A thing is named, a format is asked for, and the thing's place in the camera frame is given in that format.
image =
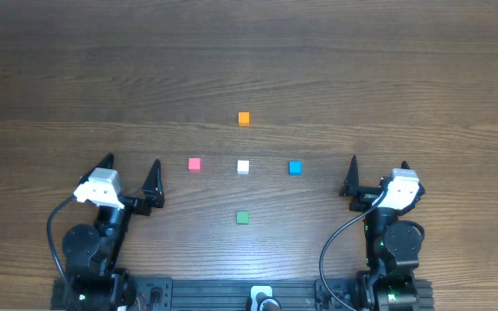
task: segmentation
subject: cube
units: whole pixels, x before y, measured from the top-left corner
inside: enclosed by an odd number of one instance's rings
[[[239,126],[249,126],[251,123],[251,117],[249,112],[240,112],[238,115]]]
[[[238,160],[238,174],[242,174],[242,175],[249,174],[249,161],[248,160]]]
[[[290,175],[300,175],[301,174],[301,161],[290,161]]]
[[[191,173],[201,172],[201,158],[189,158],[188,170]]]
[[[249,225],[249,212],[238,212],[236,223],[238,225]]]

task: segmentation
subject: blue cube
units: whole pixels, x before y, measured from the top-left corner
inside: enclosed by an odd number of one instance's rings
[[[301,161],[290,161],[290,175],[301,174]]]

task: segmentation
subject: green cube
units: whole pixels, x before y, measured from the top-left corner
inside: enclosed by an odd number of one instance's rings
[[[238,212],[238,225],[249,225],[249,212]]]

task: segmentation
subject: black cable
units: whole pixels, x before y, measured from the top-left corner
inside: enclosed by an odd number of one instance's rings
[[[337,238],[337,236],[340,233],[342,233],[343,230],[347,229],[349,226],[351,226],[355,222],[361,220],[363,217],[365,217],[370,212],[375,210],[376,207],[378,207],[378,205],[381,203],[381,201],[384,200],[386,195],[387,195],[387,191],[384,191],[383,193],[381,193],[380,197],[376,200],[376,203],[374,205],[370,206],[370,208],[368,208],[368,210],[366,210],[364,213],[360,214],[359,216],[349,220],[349,222],[347,222],[345,225],[342,225],[341,228],[337,229],[337,231],[334,232],[334,234],[332,234],[331,237],[329,237],[328,241],[326,241],[326,244],[322,248],[322,253],[320,254],[320,261],[318,262],[318,269],[320,271],[320,279],[322,280],[322,284],[324,284],[324,287],[326,288],[326,290],[329,292],[330,295],[332,295],[339,303],[341,303],[341,305],[345,306],[350,311],[357,311],[357,310],[355,308],[352,308],[351,306],[349,306],[341,298],[339,298],[337,295],[335,295],[334,292],[332,291],[332,289],[326,283],[326,277],[324,277],[324,256],[326,255],[326,251],[328,250],[329,245],[332,244],[334,239]]]
[[[74,291],[72,286],[70,286],[70,282],[68,281],[67,275],[65,274],[65,270],[62,269],[61,265],[61,260],[59,260],[59,255],[57,255],[57,250],[55,249],[55,243],[53,241],[53,218],[55,215],[63,208],[65,207],[70,201],[74,199],[74,194],[71,194],[66,200],[62,201],[49,215],[48,218],[48,242],[49,242],[49,249],[51,249],[51,254],[53,255],[53,259],[55,260],[55,264],[57,265],[57,270],[59,273],[61,273],[62,279],[65,282],[65,286],[68,289],[68,292],[70,293],[70,296],[72,296],[72,300],[74,301],[74,305],[76,306],[76,309],[78,311],[82,310],[82,307],[76,300],[76,296],[74,295]]]

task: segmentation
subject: wooden table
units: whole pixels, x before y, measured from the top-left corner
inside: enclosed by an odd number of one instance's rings
[[[128,194],[161,159],[167,199],[121,265],[183,279],[316,279],[351,155],[364,185],[407,160],[417,277],[438,310],[498,310],[498,1],[0,1],[0,308],[48,308],[47,217],[109,151]],[[364,259],[356,225],[325,269]]]

